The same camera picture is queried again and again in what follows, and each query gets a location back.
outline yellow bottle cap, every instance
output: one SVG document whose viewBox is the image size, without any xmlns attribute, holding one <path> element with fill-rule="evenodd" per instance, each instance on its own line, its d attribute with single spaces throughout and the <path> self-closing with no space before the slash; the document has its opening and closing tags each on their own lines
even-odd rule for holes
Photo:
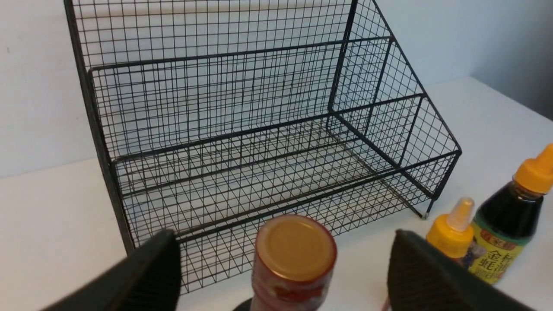
<svg viewBox="0 0 553 311">
<path fill-rule="evenodd" d="M 473 207 L 471 198 L 461 198 L 450 214 L 438 216 L 426 235 L 428 243 L 447 257 L 463 257 L 474 236 L 472 226 L 469 226 Z"/>
<path fill-rule="evenodd" d="M 284 215 L 268 221 L 258 232 L 255 250 L 273 273 L 291 281 L 315 280 L 336 261 L 336 243 L 318 222 Z"/>
<path fill-rule="evenodd" d="M 553 144 L 547 145 L 535 159 L 526 159 L 513 179 L 532 192 L 548 193 L 553 186 Z"/>
</svg>

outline dark sauce bottle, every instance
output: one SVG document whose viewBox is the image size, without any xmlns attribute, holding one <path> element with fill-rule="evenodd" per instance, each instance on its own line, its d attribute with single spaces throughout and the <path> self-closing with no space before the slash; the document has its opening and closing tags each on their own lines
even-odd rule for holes
<svg viewBox="0 0 553 311">
<path fill-rule="evenodd" d="M 474 239 L 463 264 L 494 284 L 536 233 L 544 195 L 553 186 L 553 144 L 527 159 L 509 182 L 477 210 Z"/>
</svg>

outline round lid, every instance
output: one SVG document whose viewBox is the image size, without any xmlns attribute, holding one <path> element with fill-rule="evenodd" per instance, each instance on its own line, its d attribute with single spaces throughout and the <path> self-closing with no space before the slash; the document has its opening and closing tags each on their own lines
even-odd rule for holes
<svg viewBox="0 0 553 311">
<path fill-rule="evenodd" d="M 297 215 L 268 221 L 257 234 L 255 249 L 269 270 L 297 282 L 321 277 L 336 261 L 330 233 L 316 221 Z"/>
</svg>

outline sauce bottle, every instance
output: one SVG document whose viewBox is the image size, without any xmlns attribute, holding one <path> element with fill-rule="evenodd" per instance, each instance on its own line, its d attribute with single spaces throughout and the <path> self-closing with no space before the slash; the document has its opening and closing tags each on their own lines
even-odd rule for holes
<svg viewBox="0 0 553 311">
<path fill-rule="evenodd" d="M 436 218 L 426 234 L 426 240 L 444 255 L 462 264 L 462 259 L 474 237 L 471 221 L 474 201 L 469 197 L 459 199 L 451 213 Z M 390 311 L 390 300 L 386 299 L 382 311 Z"/>
<path fill-rule="evenodd" d="M 489 284 L 499 281 L 536 233 L 544 195 L 553 186 L 553 144 L 525 160 L 513 180 L 476 212 L 474 241 L 463 261 Z"/>
</svg>

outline wire mesh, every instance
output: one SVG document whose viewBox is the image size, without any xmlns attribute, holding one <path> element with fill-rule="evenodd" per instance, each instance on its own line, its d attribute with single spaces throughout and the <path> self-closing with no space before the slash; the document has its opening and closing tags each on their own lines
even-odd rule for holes
<svg viewBox="0 0 553 311">
<path fill-rule="evenodd" d="M 371 0 L 66 0 L 128 250 L 177 232 L 182 292 L 286 213 L 334 235 L 440 195 L 461 153 Z"/>
</svg>

